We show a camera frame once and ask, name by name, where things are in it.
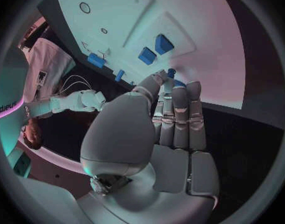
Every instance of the light strip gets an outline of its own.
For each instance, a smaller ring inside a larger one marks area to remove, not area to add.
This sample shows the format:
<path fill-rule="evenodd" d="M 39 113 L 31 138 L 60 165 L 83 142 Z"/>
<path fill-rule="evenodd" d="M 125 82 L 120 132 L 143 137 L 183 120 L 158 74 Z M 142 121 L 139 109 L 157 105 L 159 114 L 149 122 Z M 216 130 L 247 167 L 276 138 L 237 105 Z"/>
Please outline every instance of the light strip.
<path fill-rule="evenodd" d="M 26 148 L 27 145 L 24 144 L 24 140 L 23 140 L 23 133 L 20 133 L 19 139 L 20 143 L 22 143 Z M 35 149 L 30 149 L 28 148 L 31 152 L 33 152 L 34 154 L 36 154 L 37 156 L 39 156 L 40 158 L 58 166 L 64 169 L 67 169 L 69 171 L 75 172 L 75 173 L 80 173 L 80 174 L 84 174 L 87 175 L 87 173 L 84 172 L 81 163 L 73 161 L 71 159 L 65 158 L 63 156 L 60 156 L 50 150 L 48 150 L 47 148 L 41 147 L 39 150 L 35 150 Z"/>
<path fill-rule="evenodd" d="M 16 104 L 13 108 L 10 108 L 6 111 L 0 112 L 0 118 L 3 118 L 13 112 L 15 112 L 17 109 L 19 109 L 24 103 L 23 97 L 21 98 L 21 100 L 18 102 L 18 104 Z"/>

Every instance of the white robotic arm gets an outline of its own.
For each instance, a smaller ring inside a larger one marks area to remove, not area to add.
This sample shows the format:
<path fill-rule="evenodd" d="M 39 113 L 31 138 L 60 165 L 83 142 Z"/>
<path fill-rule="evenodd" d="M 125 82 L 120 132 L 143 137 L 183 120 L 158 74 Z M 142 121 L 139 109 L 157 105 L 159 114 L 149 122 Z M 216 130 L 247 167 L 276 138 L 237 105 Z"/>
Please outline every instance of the white robotic arm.
<path fill-rule="evenodd" d="M 64 110 L 76 112 L 101 111 L 105 104 L 102 92 L 85 90 L 73 92 L 66 97 L 53 96 L 46 100 L 26 103 L 24 105 L 28 118 L 37 117 L 47 113 L 59 113 Z"/>

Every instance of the hair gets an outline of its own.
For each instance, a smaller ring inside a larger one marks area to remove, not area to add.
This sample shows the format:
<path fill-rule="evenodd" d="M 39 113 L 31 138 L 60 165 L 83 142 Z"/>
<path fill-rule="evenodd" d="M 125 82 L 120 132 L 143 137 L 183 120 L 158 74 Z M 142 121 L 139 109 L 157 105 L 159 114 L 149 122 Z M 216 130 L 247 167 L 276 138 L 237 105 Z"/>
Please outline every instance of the hair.
<path fill-rule="evenodd" d="M 25 132 L 23 133 L 23 139 L 24 139 L 24 143 L 27 145 L 27 147 L 29 147 L 31 149 L 38 150 L 43 145 L 43 139 L 42 138 L 40 139 L 40 142 L 34 142 L 34 143 L 30 142 L 27 139 Z"/>

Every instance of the blue block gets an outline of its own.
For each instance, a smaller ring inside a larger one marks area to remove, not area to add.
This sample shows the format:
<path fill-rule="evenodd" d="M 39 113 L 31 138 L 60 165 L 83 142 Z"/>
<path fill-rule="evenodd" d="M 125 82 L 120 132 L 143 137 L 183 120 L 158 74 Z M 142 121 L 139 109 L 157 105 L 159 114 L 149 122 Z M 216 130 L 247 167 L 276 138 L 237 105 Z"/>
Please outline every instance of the blue block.
<path fill-rule="evenodd" d="M 176 74 L 176 71 L 173 69 L 173 68 L 169 68 L 167 70 L 167 76 L 170 77 L 170 78 L 174 78 L 175 77 L 175 74 Z"/>
<path fill-rule="evenodd" d="M 123 76 L 123 74 L 125 73 L 125 71 L 120 70 L 115 78 L 115 81 L 119 82 Z"/>
<path fill-rule="evenodd" d="M 100 58 L 94 53 L 91 53 L 88 57 L 88 62 L 92 63 L 94 66 L 102 68 L 105 64 L 105 60 Z"/>
<path fill-rule="evenodd" d="M 139 59 L 141 59 L 147 65 L 152 64 L 155 58 L 156 58 L 156 54 L 152 52 L 150 49 L 148 49 L 147 47 L 145 47 L 139 55 Z"/>
<path fill-rule="evenodd" d="M 186 85 L 183 82 L 179 81 L 179 80 L 174 80 L 174 86 L 184 86 L 184 87 L 186 87 Z"/>
<path fill-rule="evenodd" d="M 155 51 L 160 55 L 172 50 L 174 48 L 173 44 L 162 34 L 156 37 L 155 41 Z"/>

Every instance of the logo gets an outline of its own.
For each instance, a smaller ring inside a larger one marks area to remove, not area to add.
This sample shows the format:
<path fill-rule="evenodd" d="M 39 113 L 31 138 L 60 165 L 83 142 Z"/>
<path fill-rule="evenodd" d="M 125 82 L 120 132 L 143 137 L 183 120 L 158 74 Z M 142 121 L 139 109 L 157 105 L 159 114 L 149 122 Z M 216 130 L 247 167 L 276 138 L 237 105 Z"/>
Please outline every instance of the logo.
<path fill-rule="evenodd" d="M 3 112 L 3 111 L 6 111 L 8 109 L 11 109 L 13 108 L 15 105 L 17 104 L 17 102 L 13 102 L 12 104 L 9 104 L 9 105 L 5 105 L 5 106 L 1 106 L 0 107 L 0 112 Z"/>

